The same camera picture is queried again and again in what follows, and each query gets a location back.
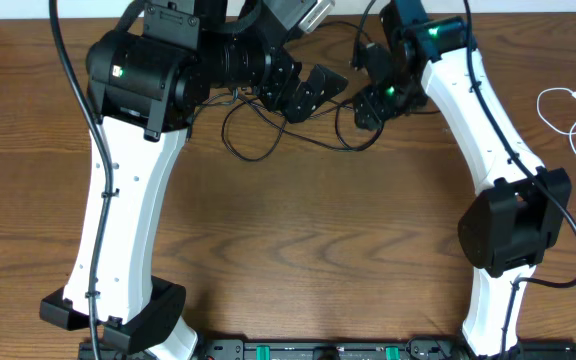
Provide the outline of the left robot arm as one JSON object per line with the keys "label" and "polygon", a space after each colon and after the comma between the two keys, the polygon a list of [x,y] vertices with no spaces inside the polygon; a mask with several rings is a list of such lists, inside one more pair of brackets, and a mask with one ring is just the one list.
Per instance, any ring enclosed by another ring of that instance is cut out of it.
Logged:
{"label": "left robot arm", "polygon": [[346,79],[316,66],[307,80],[286,44],[314,31],[330,1],[132,1],[89,50],[76,87],[91,136],[91,179],[76,263],[40,304],[42,320],[88,329],[91,356],[188,359],[198,335],[185,289],[152,273],[155,236],[175,162],[214,89],[249,88],[288,123],[308,119]]}

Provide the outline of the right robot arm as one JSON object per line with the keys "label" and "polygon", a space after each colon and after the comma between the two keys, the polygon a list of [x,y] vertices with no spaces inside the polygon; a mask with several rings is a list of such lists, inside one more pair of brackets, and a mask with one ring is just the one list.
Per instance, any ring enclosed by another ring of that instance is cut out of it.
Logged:
{"label": "right robot arm", "polygon": [[434,20],[419,1],[392,1],[379,18],[385,43],[355,47],[356,65],[371,79],[353,99],[356,125],[380,130],[433,102],[474,186],[457,225],[473,284],[454,356],[575,359],[575,344],[523,342],[516,329],[526,287],[570,219],[569,176],[548,169],[515,129],[486,74],[470,16]]}

